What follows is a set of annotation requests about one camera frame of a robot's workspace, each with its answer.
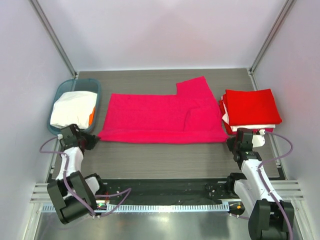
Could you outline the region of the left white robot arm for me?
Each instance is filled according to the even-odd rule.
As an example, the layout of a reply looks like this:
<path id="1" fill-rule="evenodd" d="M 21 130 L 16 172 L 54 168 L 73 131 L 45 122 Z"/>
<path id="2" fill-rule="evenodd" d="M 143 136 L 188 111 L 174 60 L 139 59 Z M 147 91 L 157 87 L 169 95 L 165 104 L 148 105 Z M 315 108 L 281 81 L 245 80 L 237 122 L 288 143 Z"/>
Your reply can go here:
<path id="1" fill-rule="evenodd" d="M 61 166 L 55 180 L 47 185 L 47 192 L 60 222 L 64 225 L 87 214 L 94 216 L 97 201 L 106 195 L 106 187 L 96 173 L 84 177 L 81 173 L 86 150 L 92 150 L 99 137 L 71 124 L 58 134 Z"/>

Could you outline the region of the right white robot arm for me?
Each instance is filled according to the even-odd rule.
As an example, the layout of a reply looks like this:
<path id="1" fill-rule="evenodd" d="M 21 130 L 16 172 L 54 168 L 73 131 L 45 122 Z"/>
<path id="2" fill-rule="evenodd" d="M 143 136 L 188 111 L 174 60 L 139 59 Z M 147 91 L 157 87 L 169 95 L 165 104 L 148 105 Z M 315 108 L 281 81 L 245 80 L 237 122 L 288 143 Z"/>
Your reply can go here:
<path id="1" fill-rule="evenodd" d="M 295 209 L 272 186 L 264 161 L 254 150 L 264 145 L 265 133 L 242 127 L 227 139 L 241 173 L 230 174 L 231 182 L 225 185 L 225 191 L 229 197 L 241 199 L 249 215 L 248 232 L 252 240 L 292 240 Z"/>

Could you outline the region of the pink t shirt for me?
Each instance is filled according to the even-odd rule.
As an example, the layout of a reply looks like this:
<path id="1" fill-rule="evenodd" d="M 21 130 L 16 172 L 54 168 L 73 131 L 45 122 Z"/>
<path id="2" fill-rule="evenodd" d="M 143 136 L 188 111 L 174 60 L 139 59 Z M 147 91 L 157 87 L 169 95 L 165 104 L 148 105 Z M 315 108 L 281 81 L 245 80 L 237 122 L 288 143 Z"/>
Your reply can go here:
<path id="1" fill-rule="evenodd" d="M 228 138 L 204 76 L 177 83 L 176 94 L 113 93 L 98 136 L 134 144 L 223 143 Z"/>

